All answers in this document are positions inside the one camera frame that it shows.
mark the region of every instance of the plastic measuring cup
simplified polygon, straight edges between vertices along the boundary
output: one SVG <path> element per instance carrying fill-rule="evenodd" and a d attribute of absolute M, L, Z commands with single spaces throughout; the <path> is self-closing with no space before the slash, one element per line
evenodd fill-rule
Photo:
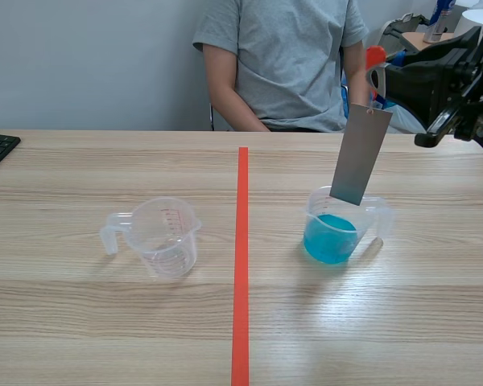
<path fill-rule="evenodd" d="M 347 261 L 369 228 L 378 223 L 378 237 L 385 239 L 393 227 L 394 210 L 384 199 L 364 197 L 361 206 L 329 195 L 321 187 L 308 200 L 304 247 L 318 261 L 338 264 Z"/>
<path fill-rule="evenodd" d="M 153 276 L 175 278 L 194 266 L 195 232 L 201 226 L 188 203 L 164 197 L 148 201 L 132 213 L 109 215 L 100 236 L 106 252 L 114 255 L 118 253 L 116 232 L 123 233 Z"/>

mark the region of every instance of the table surface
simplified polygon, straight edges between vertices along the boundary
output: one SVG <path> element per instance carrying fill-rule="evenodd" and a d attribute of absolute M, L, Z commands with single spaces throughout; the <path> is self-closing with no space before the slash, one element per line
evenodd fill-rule
<path fill-rule="evenodd" d="M 432 43 L 424 42 L 423 32 L 405 32 L 404 34 L 402 34 L 402 37 L 419 51 L 425 50 L 426 48 L 433 45 Z M 452 38 L 454 38 L 454 34 L 442 34 L 442 39 L 440 40 L 440 42 L 450 40 Z"/>
<path fill-rule="evenodd" d="M 257 386 L 483 385 L 483 149 L 389 135 L 367 193 L 397 212 L 346 266 L 300 247 L 341 135 L 6 131 L 0 385 L 230 384 L 237 149 L 250 148 L 250 374 Z M 196 209 L 199 259 L 152 281 L 112 212 Z"/>

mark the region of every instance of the clear plastic measuring cup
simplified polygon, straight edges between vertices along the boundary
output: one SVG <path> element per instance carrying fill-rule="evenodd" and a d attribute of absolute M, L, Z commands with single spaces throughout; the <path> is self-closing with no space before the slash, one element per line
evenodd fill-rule
<path fill-rule="evenodd" d="M 394 222 L 394 210 L 384 199 L 364 197 L 361 206 L 329 195 L 321 187 L 308 200 L 304 247 L 318 261 L 338 264 L 347 261 L 369 228 L 378 223 L 377 235 L 385 239 Z"/>
<path fill-rule="evenodd" d="M 109 215 L 100 231 L 109 255 L 118 253 L 116 232 L 138 252 L 152 276 L 175 278 L 196 262 L 195 232 L 202 223 L 181 199 L 164 197 L 148 201 L 132 213 Z"/>

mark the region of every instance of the t-shirt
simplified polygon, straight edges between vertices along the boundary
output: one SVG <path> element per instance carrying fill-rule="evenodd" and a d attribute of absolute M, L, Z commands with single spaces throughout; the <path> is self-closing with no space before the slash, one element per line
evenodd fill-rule
<path fill-rule="evenodd" d="M 368 32 L 356 1 L 209 0 L 193 45 L 237 55 L 236 91 L 267 127 L 340 131 L 340 47 Z"/>

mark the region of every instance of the red tape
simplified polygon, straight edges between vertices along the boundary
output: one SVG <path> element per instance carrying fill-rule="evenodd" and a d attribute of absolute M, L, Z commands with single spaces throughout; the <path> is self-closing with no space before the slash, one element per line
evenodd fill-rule
<path fill-rule="evenodd" d="M 238 155 L 231 386 L 249 386 L 249 149 Z"/>

